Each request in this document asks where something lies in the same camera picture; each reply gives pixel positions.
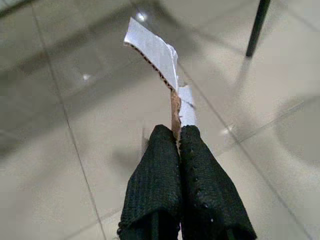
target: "chair leg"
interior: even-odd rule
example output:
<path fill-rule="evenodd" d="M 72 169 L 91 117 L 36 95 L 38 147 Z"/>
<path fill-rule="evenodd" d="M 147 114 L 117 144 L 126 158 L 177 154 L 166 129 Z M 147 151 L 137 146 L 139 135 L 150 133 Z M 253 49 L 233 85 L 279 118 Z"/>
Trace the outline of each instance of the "chair leg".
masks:
<path fill-rule="evenodd" d="M 258 11 L 256 13 L 254 25 L 251 32 L 249 45 L 245 54 L 247 57 L 252 57 L 252 55 L 255 52 L 260 31 L 264 24 L 269 4 L 270 4 L 270 0 L 260 0 Z"/>

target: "white floor tile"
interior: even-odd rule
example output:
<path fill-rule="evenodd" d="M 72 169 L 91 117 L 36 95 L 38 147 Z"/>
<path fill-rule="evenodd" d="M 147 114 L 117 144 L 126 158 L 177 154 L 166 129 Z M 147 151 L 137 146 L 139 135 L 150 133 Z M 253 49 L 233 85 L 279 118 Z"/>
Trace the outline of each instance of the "white floor tile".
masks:
<path fill-rule="evenodd" d="M 17 64 L 30 61 L 42 51 L 37 26 L 29 5 L 6 14 L 0 21 L 2 68 L 12 68 Z"/>
<path fill-rule="evenodd" d="M 217 159 L 232 179 L 259 240 L 308 239 L 239 146 Z"/>
<path fill-rule="evenodd" d="M 89 229 L 82 231 L 74 237 L 68 238 L 68 240 L 103 240 L 104 235 L 102 233 L 100 224 L 97 223 Z"/>
<path fill-rule="evenodd" d="M 24 141 L 1 156 L 4 239 L 56 240 L 97 219 L 61 108 L 17 129 Z"/>
<path fill-rule="evenodd" d="M 208 145 L 215 152 L 233 143 L 194 91 Z M 138 162 L 143 129 L 171 128 L 170 91 L 144 60 L 106 78 L 66 102 L 80 157 L 100 216 L 122 208 L 127 182 Z"/>
<path fill-rule="evenodd" d="M 320 92 L 320 35 L 275 1 L 253 58 L 245 59 L 253 24 L 247 19 L 256 7 L 247 5 L 175 44 L 184 69 L 240 140 Z"/>
<path fill-rule="evenodd" d="M 320 19 L 318 9 L 320 3 L 317 0 L 281 0 L 295 15 L 298 15 L 309 25 L 320 30 Z"/>
<path fill-rule="evenodd" d="M 6 9 L 8 5 L 4 2 L 4 0 L 0 0 L 0 11 Z"/>
<path fill-rule="evenodd" d="M 243 142 L 312 239 L 320 236 L 319 121 L 317 98 Z"/>
<path fill-rule="evenodd" d="M 58 102 L 30 6 L 1 18 L 0 126 L 11 130 Z"/>
<path fill-rule="evenodd" d="M 218 18 L 247 0 L 133 0 L 144 21 L 154 32 L 172 44 L 191 28 Z"/>

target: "torn cardboard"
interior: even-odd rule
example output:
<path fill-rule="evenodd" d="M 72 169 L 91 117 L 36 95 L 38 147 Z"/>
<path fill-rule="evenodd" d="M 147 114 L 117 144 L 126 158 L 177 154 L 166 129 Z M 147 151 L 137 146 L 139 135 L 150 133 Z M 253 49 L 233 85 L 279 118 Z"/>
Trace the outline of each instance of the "torn cardboard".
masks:
<path fill-rule="evenodd" d="M 133 18 L 130 19 L 124 44 L 138 51 L 170 89 L 171 130 L 179 139 L 181 128 L 197 125 L 197 121 L 191 88 L 178 84 L 176 50 Z"/>

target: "black knit fabric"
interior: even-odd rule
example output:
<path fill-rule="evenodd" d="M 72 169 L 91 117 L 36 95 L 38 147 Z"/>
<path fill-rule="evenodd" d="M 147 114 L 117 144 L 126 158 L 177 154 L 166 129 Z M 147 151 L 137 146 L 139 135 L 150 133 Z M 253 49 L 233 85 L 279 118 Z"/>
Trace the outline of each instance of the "black knit fabric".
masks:
<path fill-rule="evenodd" d="M 184 240 L 235 239 L 257 236 L 239 194 L 218 164 L 196 126 L 185 126 L 180 136 L 181 182 L 184 200 Z"/>
<path fill-rule="evenodd" d="M 128 181 L 119 223 L 120 239 L 177 239 L 181 212 L 176 141 L 170 129 L 157 125 L 148 148 Z M 167 235 L 161 238 L 159 226 L 167 231 L 174 229 L 174 234 L 170 238 Z"/>

